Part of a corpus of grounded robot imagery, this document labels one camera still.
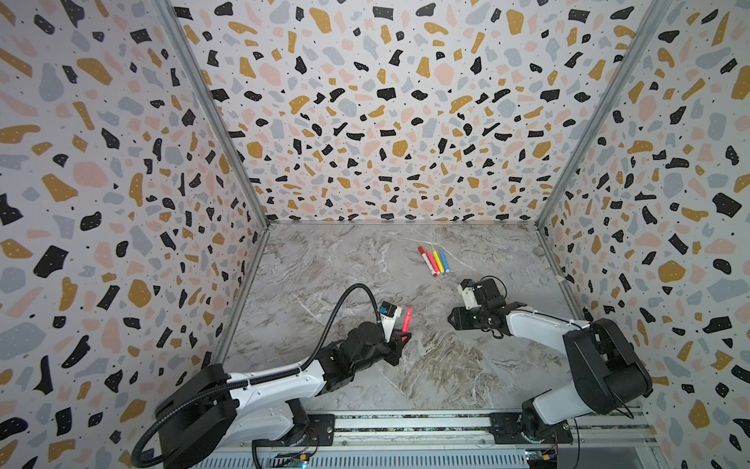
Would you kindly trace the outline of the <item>pink highlighter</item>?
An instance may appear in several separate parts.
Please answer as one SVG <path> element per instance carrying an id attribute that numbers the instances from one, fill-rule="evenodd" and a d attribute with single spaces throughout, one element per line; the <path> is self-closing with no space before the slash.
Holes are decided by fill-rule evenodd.
<path id="1" fill-rule="evenodd" d="M 404 322 L 402 323 L 402 335 L 404 336 L 402 338 L 402 341 L 405 340 L 405 335 L 409 332 L 410 327 L 410 321 L 412 316 L 412 307 L 407 307 L 406 314 L 404 316 Z"/>
<path id="2" fill-rule="evenodd" d="M 429 265 L 431 267 L 431 272 L 432 272 L 433 276 L 437 277 L 439 275 L 439 273 L 441 273 L 441 271 L 439 270 L 439 266 L 438 266 L 438 264 L 437 264 L 437 262 L 435 260 L 435 257 L 433 256 L 433 254 L 431 254 L 431 252 L 429 252 L 429 250 L 426 250 L 425 254 L 426 254 L 427 259 L 429 261 Z"/>

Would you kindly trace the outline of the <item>blue highlighter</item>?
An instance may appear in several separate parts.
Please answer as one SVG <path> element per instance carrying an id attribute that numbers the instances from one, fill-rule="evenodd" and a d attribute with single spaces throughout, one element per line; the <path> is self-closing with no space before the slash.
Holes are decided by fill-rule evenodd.
<path id="1" fill-rule="evenodd" d="M 441 265 L 443 265 L 443 271 L 445 273 L 449 273 L 450 272 L 449 263 L 447 262 L 447 257 L 445 255 L 444 250 L 441 250 L 439 252 L 439 258 L 441 258 Z"/>

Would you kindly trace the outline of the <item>yellow highlighter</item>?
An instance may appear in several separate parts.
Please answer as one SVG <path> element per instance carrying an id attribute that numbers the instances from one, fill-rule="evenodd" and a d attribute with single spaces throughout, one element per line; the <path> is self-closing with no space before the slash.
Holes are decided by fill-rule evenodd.
<path id="1" fill-rule="evenodd" d="M 439 252 L 437 252 L 437 250 L 434 250 L 433 256 L 437 264 L 437 269 L 439 270 L 440 273 L 444 273 L 445 266 L 443 265 L 443 261 L 441 261 L 441 256 L 439 256 Z"/>

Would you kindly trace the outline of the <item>white marker pen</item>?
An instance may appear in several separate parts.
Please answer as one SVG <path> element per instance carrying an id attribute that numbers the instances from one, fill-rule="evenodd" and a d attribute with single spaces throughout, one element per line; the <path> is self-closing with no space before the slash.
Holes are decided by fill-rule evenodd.
<path id="1" fill-rule="evenodd" d="M 419 250 L 419 253 L 420 253 L 421 257 L 423 258 L 423 260 L 425 261 L 426 265 L 428 266 L 428 268 L 429 268 L 429 270 L 430 270 L 430 273 L 431 273 L 431 275 L 433 276 L 433 274 L 432 274 L 432 272 L 431 272 L 431 267 L 430 267 L 430 265 L 429 265 L 429 261 L 428 261 L 428 259 L 427 259 L 427 256 L 426 256 L 426 254 L 425 254 L 425 251 L 426 251 L 426 249 L 425 249 L 425 248 L 424 248 L 423 246 L 419 246 L 419 247 L 418 247 L 418 250 Z"/>

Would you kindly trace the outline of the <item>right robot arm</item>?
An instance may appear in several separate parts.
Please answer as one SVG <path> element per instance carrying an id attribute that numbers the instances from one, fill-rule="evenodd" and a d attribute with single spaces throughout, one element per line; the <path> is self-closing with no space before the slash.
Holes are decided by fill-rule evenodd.
<path id="1" fill-rule="evenodd" d="M 566 356 L 570 380 L 521 405 L 520 432 L 531 440 L 566 420 L 626 410 L 652 394 L 652 377 L 612 320 L 564 320 L 520 302 L 457 307 L 447 320 L 456 330 L 528 339 Z"/>

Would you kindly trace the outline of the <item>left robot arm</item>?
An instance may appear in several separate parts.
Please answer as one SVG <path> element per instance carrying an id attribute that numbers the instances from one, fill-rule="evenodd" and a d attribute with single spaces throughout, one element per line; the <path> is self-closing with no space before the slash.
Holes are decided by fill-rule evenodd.
<path id="1" fill-rule="evenodd" d="M 189 468 L 234 444 L 298 442 L 310 426 L 303 400 L 350 384 L 380 361 L 395 367 L 410 338 L 400 329 L 386 336 L 379 324 L 364 322 L 320 348 L 308 367 L 227 373 L 219 363 L 209 365 L 157 408 L 163 466 Z"/>

